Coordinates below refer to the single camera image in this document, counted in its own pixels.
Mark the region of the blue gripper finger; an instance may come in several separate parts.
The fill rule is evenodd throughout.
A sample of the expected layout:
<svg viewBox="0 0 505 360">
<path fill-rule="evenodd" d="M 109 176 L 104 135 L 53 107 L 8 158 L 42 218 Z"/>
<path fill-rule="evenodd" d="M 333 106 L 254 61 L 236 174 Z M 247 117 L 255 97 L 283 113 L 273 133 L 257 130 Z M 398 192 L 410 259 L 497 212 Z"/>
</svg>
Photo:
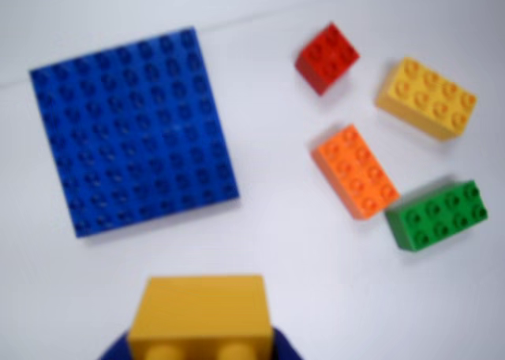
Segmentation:
<svg viewBox="0 0 505 360">
<path fill-rule="evenodd" d="M 274 343 L 271 360 L 302 360 L 294 346 L 287 337 L 276 327 L 273 328 Z"/>
<path fill-rule="evenodd" d="M 127 341 L 128 332 L 123 332 L 99 357 L 98 360 L 131 360 Z"/>
</svg>

